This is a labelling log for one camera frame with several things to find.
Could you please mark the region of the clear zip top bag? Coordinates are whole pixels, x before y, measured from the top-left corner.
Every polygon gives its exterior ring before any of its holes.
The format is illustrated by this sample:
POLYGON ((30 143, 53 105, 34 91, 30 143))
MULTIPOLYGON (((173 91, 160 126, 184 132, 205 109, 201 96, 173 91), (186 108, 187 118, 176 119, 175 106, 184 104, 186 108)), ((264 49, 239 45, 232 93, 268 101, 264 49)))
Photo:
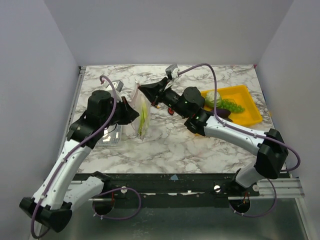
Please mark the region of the clear zip top bag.
POLYGON ((151 119, 151 104, 146 96, 139 90, 140 83, 136 80, 131 94, 130 106, 138 112, 139 116, 132 122, 131 126, 135 135, 143 140, 147 135, 151 119))

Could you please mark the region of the green celery stalk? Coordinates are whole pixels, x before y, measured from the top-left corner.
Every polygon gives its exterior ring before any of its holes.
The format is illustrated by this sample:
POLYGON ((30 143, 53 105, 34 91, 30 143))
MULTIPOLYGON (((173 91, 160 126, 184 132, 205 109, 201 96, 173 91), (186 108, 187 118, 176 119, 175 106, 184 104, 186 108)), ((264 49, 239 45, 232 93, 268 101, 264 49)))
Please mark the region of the green celery stalk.
POLYGON ((143 135, 143 128, 145 121, 148 116, 148 109, 147 109, 147 104, 144 98, 141 99, 141 112, 140 112, 140 122, 139 122, 139 128, 138 128, 138 133, 140 136, 143 135))

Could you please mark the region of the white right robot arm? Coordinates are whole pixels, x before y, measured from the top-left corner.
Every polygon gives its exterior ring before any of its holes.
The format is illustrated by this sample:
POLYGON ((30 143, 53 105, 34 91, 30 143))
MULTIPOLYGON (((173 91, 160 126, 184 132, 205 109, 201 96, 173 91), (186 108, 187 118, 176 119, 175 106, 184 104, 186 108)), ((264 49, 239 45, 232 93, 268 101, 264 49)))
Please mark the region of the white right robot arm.
POLYGON ((187 87, 182 94, 157 84, 140 87, 149 102, 156 106, 165 104, 186 119, 187 129, 204 137, 215 137, 234 144, 256 156, 256 160, 239 169, 230 183, 230 191, 241 196, 255 182, 262 179, 277 179, 288 156, 281 134, 270 129, 254 131, 225 121, 204 109, 205 98, 196 87, 187 87))

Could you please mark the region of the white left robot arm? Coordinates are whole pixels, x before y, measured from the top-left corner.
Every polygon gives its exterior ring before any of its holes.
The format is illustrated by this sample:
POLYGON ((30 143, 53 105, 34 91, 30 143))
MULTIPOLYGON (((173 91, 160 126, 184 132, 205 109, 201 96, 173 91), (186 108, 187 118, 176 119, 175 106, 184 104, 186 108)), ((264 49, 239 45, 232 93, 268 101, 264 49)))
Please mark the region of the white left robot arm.
POLYGON ((108 77, 100 76, 100 82, 108 82, 109 85, 104 90, 91 93, 87 109, 70 125, 61 153, 49 175, 32 197, 24 197, 19 204, 31 218, 31 234, 35 239, 39 238, 35 233, 35 222, 59 233, 83 203, 92 197, 104 198, 110 194, 108 177, 98 171, 68 192, 77 170, 104 136, 104 130, 113 125, 128 125, 139 116, 108 77))

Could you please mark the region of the red black utility knife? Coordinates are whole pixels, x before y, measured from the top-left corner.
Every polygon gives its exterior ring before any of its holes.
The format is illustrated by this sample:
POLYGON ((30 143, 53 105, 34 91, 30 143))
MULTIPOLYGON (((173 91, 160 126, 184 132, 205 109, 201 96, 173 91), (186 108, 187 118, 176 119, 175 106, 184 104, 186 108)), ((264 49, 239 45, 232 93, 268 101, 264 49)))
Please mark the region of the red black utility knife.
POLYGON ((171 116, 175 113, 170 107, 167 109, 167 111, 171 116))

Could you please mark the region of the clear plastic screw box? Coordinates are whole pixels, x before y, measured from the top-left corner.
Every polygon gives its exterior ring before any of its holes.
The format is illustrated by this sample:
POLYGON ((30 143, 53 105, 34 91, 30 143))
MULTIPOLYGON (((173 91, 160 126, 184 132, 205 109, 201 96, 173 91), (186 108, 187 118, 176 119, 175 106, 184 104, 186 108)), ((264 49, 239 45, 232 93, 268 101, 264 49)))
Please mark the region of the clear plastic screw box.
POLYGON ((104 129, 103 137, 97 142, 97 146, 117 146, 121 141, 122 126, 114 125, 104 129))

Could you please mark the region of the pale green cabbage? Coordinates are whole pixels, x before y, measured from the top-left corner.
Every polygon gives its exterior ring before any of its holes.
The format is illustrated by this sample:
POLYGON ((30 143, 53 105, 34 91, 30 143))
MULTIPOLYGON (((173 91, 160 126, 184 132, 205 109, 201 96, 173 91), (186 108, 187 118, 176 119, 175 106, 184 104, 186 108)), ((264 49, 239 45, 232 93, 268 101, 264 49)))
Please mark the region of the pale green cabbage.
POLYGON ((220 108, 222 106, 222 97, 217 92, 215 97, 215 91, 209 91, 206 93, 205 96, 205 105, 209 108, 214 108, 216 105, 217 108, 220 108))

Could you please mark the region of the purple eggplant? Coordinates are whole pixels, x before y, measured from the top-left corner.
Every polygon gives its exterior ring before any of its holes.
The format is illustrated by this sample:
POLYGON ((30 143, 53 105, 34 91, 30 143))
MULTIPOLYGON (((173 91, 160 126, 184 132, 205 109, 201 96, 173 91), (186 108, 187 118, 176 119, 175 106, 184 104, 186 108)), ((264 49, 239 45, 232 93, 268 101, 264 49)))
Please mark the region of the purple eggplant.
POLYGON ((228 109, 225 109, 225 108, 217 108, 216 109, 216 114, 220 118, 227 119, 231 115, 231 112, 228 109))

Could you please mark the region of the green grape bunch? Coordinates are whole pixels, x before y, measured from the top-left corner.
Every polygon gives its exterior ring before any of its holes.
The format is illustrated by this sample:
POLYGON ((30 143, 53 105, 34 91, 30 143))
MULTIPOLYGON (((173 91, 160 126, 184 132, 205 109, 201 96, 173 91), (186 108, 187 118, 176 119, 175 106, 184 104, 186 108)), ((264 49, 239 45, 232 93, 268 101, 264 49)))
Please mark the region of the green grape bunch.
POLYGON ((237 104, 232 99, 231 100, 223 99, 221 101, 221 106, 222 106, 223 109, 227 109, 231 113, 235 113, 235 114, 240 114, 240 113, 243 113, 245 111, 244 107, 242 107, 240 104, 237 104))

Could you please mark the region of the yellow plastic tray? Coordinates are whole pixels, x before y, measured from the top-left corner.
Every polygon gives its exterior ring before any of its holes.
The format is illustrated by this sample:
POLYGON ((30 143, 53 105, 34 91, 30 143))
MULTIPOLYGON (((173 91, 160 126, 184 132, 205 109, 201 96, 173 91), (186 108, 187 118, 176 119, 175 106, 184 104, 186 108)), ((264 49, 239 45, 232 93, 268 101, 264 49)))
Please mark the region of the yellow plastic tray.
POLYGON ((222 100, 233 100, 245 108, 245 111, 242 113, 231 113, 229 118, 232 120, 232 123, 244 127, 251 127, 263 121, 263 117, 245 85, 218 88, 217 92, 220 94, 222 100))

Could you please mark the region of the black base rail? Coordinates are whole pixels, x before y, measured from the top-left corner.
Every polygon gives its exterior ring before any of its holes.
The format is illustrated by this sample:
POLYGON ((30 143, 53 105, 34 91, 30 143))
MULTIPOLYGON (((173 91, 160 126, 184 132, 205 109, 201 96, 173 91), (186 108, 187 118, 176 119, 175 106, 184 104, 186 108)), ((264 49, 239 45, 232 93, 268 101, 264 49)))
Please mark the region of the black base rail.
POLYGON ((232 173, 77 173, 72 182, 83 183, 95 176, 105 181, 103 192, 127 187, 122 193, 108 193, 92 201, 98 208, 227 208, 228 198, 241 200, 244 196, 257 197, 258 190, 232 187, 232 173))

